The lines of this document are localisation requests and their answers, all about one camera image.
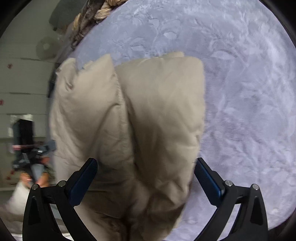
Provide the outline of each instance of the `white wall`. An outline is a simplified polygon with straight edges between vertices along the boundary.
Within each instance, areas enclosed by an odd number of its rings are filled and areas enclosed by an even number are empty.
[[[46,135],[46,94],[54,59],[41,61],[36,45],[58,38],[48,20],[59,0],[32,0],[0,38],[0,138],[8,138],[10,115],[32,114],[35,135]]]

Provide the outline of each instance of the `black object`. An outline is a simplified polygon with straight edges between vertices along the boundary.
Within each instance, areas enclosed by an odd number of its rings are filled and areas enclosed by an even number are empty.
[[[271,236],[270,241],[294,241],[296,237],[296,209],[289,219],[281,225],[281,232],[277,236]]]
[[[296,1],[293,0],[259,0],[280,21],[294,46],[296,47]]]
[[[0,38],[9,26],[15,16],[25,7],[31,0],[9,0],[1,1],[0,8]]]
[[[14,145],[19,145],[20,150],[15,151],[16,159],[12,162],[15,171],[23,170],[35,183],[45,170],[42,157],[55,150],[55,141],[51,140],[43,146],[36,147],[33,140],[33,122],[17,120],[13,126]]]
[[[217,207],[214,215],[195,241],[216,241],[221,235],[235,204],[241,204],[236,220],[224,241],[267,241],[268,226],[259,186],[238,187],[212,171],[202,158],[197,159],[194,174],[207,198]]]
[[[80,204],[98,169],[97,161],[89,158],[68,181],[56,186],[40,188],[34,184],[30,190],[23,222],[23,241],[66,241],[49,204],[56,204],[65,226],[75,241],[96,241],[85,227],[74,206]]]
[[[89,158],[79,171],[68,181],[56,186],[40,188],[34,184],[30,190],[23,221],[23,241],[66,241],[55,221],[50,204],[56,204],[58,211],[75,241],[95,241],[74,210],[80,204],[98,169],[97,161]],[[267,241],[266,212],[259,187],[235,186],[223,181],[212,171],[202,158],[197,159],[195,175],[209,201],[217,210],[195,241],[216,241],[222,233],[235,204],[241,207],[228,237],[224,241]],[[13,241],[9,231],[1,223],[2,237]]]

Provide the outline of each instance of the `metal screw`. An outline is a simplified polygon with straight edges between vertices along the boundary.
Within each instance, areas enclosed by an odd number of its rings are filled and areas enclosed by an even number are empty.
[[[38,187],[39,187],[38,184],[34,184],[31,188],[32,188],[33,190],[36,190]]]
[[[252,187],[255,189],[255,190],[258,190],[259,189],[259,186],[257,184],[253,184]]]
[[[225,181],[225,184],[226,184],[227,186],[231,187],[231,186],[233,185],[233,182],[230,181],[230,180],[226,180],[226,181]]]
[[[66,181],[59,181],[58,186],[63,187],[66,185]]]

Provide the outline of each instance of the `beige pillow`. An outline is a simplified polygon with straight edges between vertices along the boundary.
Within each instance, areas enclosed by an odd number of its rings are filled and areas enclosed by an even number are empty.
[[[111,57],[87,63],[81,71],[70,58],[57,75],[50,114],[51,135],[57,144],[57,181],[67,180],[89,157],[96,158],[99,168],[91,191],[75,209],[98,240],[117,240],[124,228],[104,214],[122,218],[129,205],[133,147]]]
[[[150,194],[130,240],[161,240],[189,194],[204,127],[203,65],[179,52],[115,70],[134,130],[136,176]]]

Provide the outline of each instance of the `blue gripper pad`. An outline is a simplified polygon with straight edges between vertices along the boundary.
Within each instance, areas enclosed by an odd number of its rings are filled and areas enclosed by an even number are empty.
[[[210,203],[219,207],[225,192],[222,178],[212,171],[202,158],[196,160],[194,174]]]
[[[74,172],[67,181],[65,192],[72,207],[78,206],[98,171],[96,159],[89,158],[87,162]]]

